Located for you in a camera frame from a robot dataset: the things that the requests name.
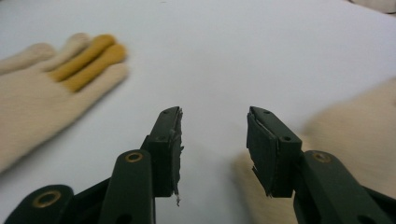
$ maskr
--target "white table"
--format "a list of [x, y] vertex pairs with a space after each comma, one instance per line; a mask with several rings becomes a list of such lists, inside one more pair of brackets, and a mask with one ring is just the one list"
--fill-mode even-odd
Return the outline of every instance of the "white table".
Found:
[[129, 78], [76, 124], [0, 175], [0, 221], [35, 189], [79, 193], [138, 149], [158, 114], [180, 105], [180, 207], [157, 222], [248, 223], [232, 162], [246, 150], [250, 105], [295, 132], [313, 114], [396, 75], [396, 20], [335, 0], [3, 0], [0, 58], [71, 34], [110, 33]]

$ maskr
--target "white surface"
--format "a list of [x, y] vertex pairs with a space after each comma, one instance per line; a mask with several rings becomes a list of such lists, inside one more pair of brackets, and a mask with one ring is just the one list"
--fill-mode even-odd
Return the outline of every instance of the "white surface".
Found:
[[75, 125], [0, 175], [0, 221], [50, 184], [75, 193], [110, 176], [158, 114], [180, 105], [180, 207], [157, 200], [157, 223], [248, 223], [232, 161], [250, 105], [295, 132], [314, 113], [396, 74], [396, 20], [344, 1], [136, 0], [0, 2], [0, 58], [77, 32], [127, 46], [129, 78]]

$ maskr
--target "white background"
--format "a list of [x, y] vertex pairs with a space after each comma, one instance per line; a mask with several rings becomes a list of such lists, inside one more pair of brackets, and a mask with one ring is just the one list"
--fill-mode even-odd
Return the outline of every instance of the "white background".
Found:
[[295, 132], [315, 113], [396, 74], [396, 20], [330, 0], [3, 0], [0, 58], [67, 37], [113, 34], [129, 77], [85, 116], [0, 174], [0, 221], [35, 189], [108, 178], [159, 113], [183, 108], [180, 207], [157, 223], [249, 223], [232, 162], [250, 105]]

